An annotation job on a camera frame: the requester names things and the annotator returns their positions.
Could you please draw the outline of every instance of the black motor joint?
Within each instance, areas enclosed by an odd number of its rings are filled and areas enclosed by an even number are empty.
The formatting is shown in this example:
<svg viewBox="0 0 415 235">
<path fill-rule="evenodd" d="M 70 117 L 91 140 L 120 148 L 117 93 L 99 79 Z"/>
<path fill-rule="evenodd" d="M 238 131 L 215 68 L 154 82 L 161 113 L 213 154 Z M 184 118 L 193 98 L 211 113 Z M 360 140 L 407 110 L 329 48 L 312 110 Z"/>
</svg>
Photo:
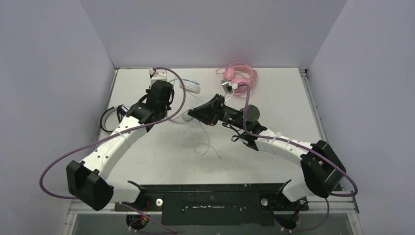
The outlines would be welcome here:
<svg viewBox="0 0 415 235">
<path fill-rule="evenodd" d="M 173 85 L 166 81 L 158 80 L 146 90 L 145 94 L 137 103 L 131 106 L 127 116 L 133 116 L 141 124 L 159 121 L 167 116 L 173 102 Z"/>
<path fill-rule="evenodd" d="M 255 144 L 256 137 L 253 137 L 243 131 L 243 115 L 244 109 L 234 109 L 225 105 L 225 98 L 222 95 L 216 94 L 209 102 L 191 109 L 187 114 L 203 124 L 214 126 L 218 121 L 224 123 L 223 126 L 230 128 L 237 132 L 236 138 L 232 140 L 243 140 L 244 144 L 252 149 L 258 150 Z M 254 105 L 248 105 L 248 112 L 246 113 L 246 127 L 250 133 L 259 134 L 267 128 L 261 126 L 258 122 L 259 110 Z"/>
</svg>

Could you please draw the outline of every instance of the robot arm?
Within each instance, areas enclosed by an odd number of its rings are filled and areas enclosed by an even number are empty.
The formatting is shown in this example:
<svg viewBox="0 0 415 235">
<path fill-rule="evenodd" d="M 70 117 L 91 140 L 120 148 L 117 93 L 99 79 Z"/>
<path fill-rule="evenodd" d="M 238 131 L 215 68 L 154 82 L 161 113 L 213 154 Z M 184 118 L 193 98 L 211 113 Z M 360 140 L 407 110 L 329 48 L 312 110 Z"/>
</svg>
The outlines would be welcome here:
<svg viewBox="0 0 415 235">
<path fill-rule="evenodd" d="M 237 135 L 232 137 L 232 141 L 241 140 L 247 147 L 256 151 L 278 155 L 301 167 L 303 177 L 290 180 L 287 184 L 284 184 L 282 189 L 283 195 L 291 202 L 309 195 L 327 198 L 343 177 L 333 167 L 320 161 L 313 153 L 292 143 L 301 144 L 322 154 L 344 172 L 346 171 L 328 143 L 324 141 L 318 141 L 317 143 L 301 142 L 269 130 L 259 124 L 259 110 L 253 105 L 248 106 L 246 114 L 247 130 L 256 135 L 278 137 L 278 139 L 287 141 L 256 138 L 245 132 L 238 133 L 236 128 L 243 129 L 243 109 L 238 111 L 226 106 L 225 98 L 219 94 L 216 94 L 206 104 L 189 110 L 188 115 L 210 126 L 214 126 L 218 121 L 221 121 L 223 126 L 237 132 Z"/>
<path fill-rule="evenodd" d="M 171 83 L 156 81 L 146 92 L 145 96 L 131 106 L 119 126 L 111 133 L 118 136 L 102 143 L 81 162 L 72 161 L 67 166 L 69 192 L 96 211 L 109 202 L 134 202 L 138 197 L 138 187 L 132 184 L 110 185 L 106 180 L 124 153 L 149 132 L 152 126 L 122 132 L 161 120 L 170 110 L 174 96 Z"/>
</svg>

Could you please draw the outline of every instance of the pink headphones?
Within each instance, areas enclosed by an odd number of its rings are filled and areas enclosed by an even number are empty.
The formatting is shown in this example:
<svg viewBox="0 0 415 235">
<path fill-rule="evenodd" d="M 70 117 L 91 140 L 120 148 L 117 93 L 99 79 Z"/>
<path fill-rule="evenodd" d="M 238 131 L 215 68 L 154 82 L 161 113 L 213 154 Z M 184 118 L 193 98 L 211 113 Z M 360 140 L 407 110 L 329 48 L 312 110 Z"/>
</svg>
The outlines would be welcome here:
<svg viewBox="0 0 415 235">
<path fill-rule="evenodd" d="M 223 73 L 218 72 L 221 69 L 225 69 L 225 71 Z M 244 76 L 243 74 L 241 74 L 239 72 L 247 73 L 249 75 L 249 77 L 246 77 L 246 76 Z M 255 87 L 256 82 L 258 80 L 256 70 L 254 70 L 253 68 L 251 68 L 247 64 L 244 64 L 244 63 L 241 63 L 241 62 L 235 62 L 235 63 L 229 65 L 229 67 L 227 67 L 227 68 L 217 69 L 216 74 L 222 74 L 223 75 L 222 82 L 228 80 L 233 84 L 234 83 L 238 84 L 238 83 L 241 83 L 241 82 L 248 83 L 251 87 L 251 91 L 254 90 L 254 87 Z M 239 98 L 243 98 L 244 96 L 242 94 L 244 92 L 246 92 L 245 87 L 238 88 L 237 90 L 235 90 L 235 96 L 239 97 Z"/>
</svg>

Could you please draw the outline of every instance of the headphone earcup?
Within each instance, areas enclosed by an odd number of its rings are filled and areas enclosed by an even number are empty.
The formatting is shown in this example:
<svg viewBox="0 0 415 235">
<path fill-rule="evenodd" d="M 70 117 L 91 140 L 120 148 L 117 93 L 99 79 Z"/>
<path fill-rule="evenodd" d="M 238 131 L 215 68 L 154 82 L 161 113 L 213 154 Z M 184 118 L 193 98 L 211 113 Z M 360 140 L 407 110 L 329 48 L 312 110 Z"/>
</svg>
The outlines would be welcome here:
<svg viewBox="0 0 415 235">
<path fill-rule="evenodd" d="M 234 78 L 234 79 L 231 81 L 231 83 L 232 83 L 232 84 L 246 83 L 246 84 L 250 85 L 250 81 L 249 81 L 248 79 L 244 78 L 244 77 L 237 77 L 237 78 Z M 235 92 L 236 92 L 236 93 L 243 93 L 243 92 L 245 92 L 246 90 L 247 90 L 247 88 L 246 88 L 246 87 L 240 87 L 240 88 L 236 89 L 236 90 L 235 90 Z"/>
<path fill-rule="evenodd" d="M 234 76 L 235 76 L 235 69 L 229 67 L 225 69 L 225 72 L 223 73 L 223 80 L 231 81 Z"/>
</svg>

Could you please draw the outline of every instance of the gray wall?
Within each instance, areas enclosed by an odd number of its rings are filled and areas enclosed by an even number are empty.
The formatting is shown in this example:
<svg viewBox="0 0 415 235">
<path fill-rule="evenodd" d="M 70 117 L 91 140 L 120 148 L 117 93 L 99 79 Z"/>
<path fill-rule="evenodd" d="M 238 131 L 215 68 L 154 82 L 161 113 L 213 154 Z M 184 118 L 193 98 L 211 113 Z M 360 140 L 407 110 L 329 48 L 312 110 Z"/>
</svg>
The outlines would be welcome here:
<svg viewBox="0 0 415 235">
<path fill-rule="evenodd" d="M 116 67 L 309 68 L 346 0 L 80 0 Z"/>
<path fill-rule="evenodd" d="M 414 234 L 415 2 L 348 0 L 309 71 L 367 235 Z"/>
<path fill-rule="evenodd" d="M 78 1 L 1 1 L 0 32 L 1 234 L 61 234 L 69 201 L 44 194 L 39 176 L 96 139 L 114 68 Z M 48 189 L 69 194 L 68 162 Z"/>
</svg>

